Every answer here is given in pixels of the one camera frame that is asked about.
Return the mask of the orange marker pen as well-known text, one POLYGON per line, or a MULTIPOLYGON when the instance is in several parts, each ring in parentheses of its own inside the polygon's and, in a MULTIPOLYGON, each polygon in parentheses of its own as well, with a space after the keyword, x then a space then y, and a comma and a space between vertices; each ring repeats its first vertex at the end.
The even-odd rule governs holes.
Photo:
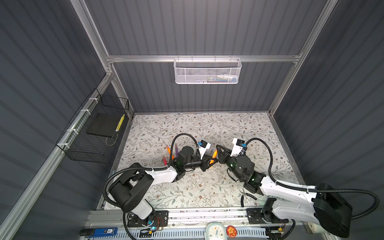
POLYGON ((166 145, 166 148, 167 148, 168 153, 171 154, 171 149, 170 149, 170 147, 169 147, 168 145, 166 145))
POLYGON ((214 162, 214 160, 216 159, 217 155, 218 155, 218 151, 215 150, 215 152, 213 153, 213 156, 212 156, 213 159, 210 160, 210 164, 212 164, 214 162))

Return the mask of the purple marker pen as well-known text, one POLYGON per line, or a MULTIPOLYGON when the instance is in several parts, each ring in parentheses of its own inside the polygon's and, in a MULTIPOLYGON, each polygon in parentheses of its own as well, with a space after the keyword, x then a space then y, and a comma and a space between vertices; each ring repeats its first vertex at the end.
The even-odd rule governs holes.
POLYGON ((179 157, 179 149, 178 149, 177 144, 175 144, 175 151, 176 151, 176 157, 178 158, 179 157))

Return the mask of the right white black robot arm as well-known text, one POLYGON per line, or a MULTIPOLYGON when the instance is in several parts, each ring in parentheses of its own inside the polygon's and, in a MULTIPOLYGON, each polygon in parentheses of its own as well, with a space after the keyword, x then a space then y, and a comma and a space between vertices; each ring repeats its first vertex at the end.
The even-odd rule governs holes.
POLYGON ((267 222, 275 219, 292 219, 320 225, 327 232, 347 238, 350 235, 352 206, 335 190, 321 184, 326 192, 318 193, 315 186, 288 183, 284 188, 269 176, 255 171, 255 165, 245 155, 234 154, 223 146, 216 146, 219 163, 225 164, 235 176, 235 181, 252 194, 266 196, 262 214, 267 222))

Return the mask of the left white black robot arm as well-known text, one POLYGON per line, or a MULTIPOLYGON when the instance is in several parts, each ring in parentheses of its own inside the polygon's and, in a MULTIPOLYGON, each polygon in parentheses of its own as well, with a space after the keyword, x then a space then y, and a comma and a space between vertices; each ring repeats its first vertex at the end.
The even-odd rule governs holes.
POLYGON ((197 150, 183 147, 176 158, 171 158, 162 168, 144 168, 139 163, 122 169, 111 176, 105 183, 103 197, 119 207, 123 213, 131 213, 151 225, 156 218, 154 207, 145 200, 147 191, 154 185, 173 183, 187 172, 200 168, 203 172, 218 162, 217 158, 205 155, 207 149, 198 146, 197 150))

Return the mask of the yellow highlighter pen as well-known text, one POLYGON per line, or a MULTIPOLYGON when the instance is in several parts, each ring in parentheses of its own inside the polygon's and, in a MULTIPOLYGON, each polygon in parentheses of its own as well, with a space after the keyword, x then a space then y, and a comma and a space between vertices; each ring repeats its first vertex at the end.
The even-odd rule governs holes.
POLYGON ((125 119, 125 114, 123 114, 123 115, 121 116, 121 118, 120 118, 120 120, 119 120, 119 122, 118 122, 118 124, 117 124, 117 127, 116 127, 115 132, 119 132, 119 131, 120 131, 121 126, 122 126, 122 124, 123 124, 123 122, 124 122, 124 119, 125 119))

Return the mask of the floral patterned table mat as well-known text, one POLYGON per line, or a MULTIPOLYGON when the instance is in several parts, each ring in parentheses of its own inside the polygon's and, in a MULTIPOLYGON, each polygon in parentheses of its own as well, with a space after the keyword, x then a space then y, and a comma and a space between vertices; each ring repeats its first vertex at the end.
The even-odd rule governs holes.
MULTIPOLYGON (((207 155, 212 156, 216 145, 232 148, 234 138, 251 141, 247 155, 258 172, 267 173, 272 164, 274 178, 304 182, 267 113, 137 115, 123 143, 117 168, 133 163, 162 167, 162 156, 169 158, 166 145, 175 150, 177 144, 181 150, 201 140, 211 144, 207 155)), ((176 183, 153 186, 145 198, 156 209, 238 207, 242 191, 243 184, 229 178, 226 166, 216 164, 205 172, 189 172, 176 183)))

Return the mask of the white analog clock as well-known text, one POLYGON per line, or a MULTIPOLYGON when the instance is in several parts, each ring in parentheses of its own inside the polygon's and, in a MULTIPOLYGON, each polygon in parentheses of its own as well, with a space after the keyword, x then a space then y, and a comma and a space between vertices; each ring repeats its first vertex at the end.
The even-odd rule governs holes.
POLYGON ((227 240, 226 228, 219 222, 212 222, 206 226, 205 240, 227 240))

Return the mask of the red round badge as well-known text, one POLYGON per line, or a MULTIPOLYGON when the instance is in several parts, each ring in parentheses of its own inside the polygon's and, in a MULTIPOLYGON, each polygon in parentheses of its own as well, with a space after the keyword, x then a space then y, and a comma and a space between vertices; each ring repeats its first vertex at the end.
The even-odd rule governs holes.
POLYGON ((227 236, 229 238, 235 238, 238 235, 238 231, 234 226, 227 226, 226 228, 227 236))

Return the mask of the items in white basket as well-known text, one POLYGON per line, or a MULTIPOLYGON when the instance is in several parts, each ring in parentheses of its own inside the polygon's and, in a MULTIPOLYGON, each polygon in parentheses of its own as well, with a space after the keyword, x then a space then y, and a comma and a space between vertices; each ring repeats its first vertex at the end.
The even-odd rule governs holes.
POLYGON ((239 80, 238 75, 215 75, 215 76, 201 76, 195 80, 196 83, 227 83, 227 84, 237 84, 239 80))

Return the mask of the black pad in basket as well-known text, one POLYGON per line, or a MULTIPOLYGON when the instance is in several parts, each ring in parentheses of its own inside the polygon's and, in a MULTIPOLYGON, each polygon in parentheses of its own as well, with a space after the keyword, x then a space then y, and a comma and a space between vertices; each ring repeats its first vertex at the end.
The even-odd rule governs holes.
POLYGON ((111 138, 121 116, 97 114, 86 130, 88 135, 111 138))

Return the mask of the white tape roll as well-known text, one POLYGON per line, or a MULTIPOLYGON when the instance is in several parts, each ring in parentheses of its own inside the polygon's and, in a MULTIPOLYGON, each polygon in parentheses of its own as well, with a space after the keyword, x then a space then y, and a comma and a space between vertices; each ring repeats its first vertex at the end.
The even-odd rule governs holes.
POLYGON ((314 224, 314 223, 308 223, 309 229, 313 234, 320 234, 324 233, 324 228, 320 225, 314 224))

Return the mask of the blue black tool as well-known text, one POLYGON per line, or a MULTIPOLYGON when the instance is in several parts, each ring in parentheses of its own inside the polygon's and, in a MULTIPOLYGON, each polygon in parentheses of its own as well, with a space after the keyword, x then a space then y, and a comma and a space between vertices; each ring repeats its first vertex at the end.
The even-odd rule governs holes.
POLYGON ((88 238, 101 238, 115 236, 118 233, 118 228, 98 228, 98 229, 82 229, 79 236, 88 238))

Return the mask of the black handled pliers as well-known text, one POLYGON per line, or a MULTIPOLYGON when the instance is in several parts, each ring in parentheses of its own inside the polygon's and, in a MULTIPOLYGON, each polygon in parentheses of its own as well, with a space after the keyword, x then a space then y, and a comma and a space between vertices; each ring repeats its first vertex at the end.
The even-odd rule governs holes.
POLYGON ((241 200, 240 200, 240 203, 241 203, 241 207, 242 207, 242 208, 245 207, 245 198, 247 198, 247 197, 249 197, 249 198, 251 198, 251 199, 253 199, 253 200, 255 200, 255 201, 258 200, 257 197, 255 197, 254 195, 249 194, 249 193, 242 192, 242 193, 241 193, 241 200))

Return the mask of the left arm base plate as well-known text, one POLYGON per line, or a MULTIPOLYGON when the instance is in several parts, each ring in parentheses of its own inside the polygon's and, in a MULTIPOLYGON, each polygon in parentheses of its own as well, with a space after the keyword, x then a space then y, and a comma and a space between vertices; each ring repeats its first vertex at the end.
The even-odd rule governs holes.
POLYGON ((166 227, 168 225, 169 211, 153 211, 145 219, 141 219, 138 215, 130 213, 128 215, 128 227, 166 227))

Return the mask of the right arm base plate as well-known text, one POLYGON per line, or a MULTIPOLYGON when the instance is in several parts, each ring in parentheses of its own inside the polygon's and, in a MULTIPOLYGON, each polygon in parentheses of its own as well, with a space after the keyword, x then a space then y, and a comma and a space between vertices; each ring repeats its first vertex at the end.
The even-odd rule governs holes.
POLYGON ((289 219, 279 219, 273 214, 265 215, 262 208, 246 208, 246 215, 250 224, 287 224, 289 219))

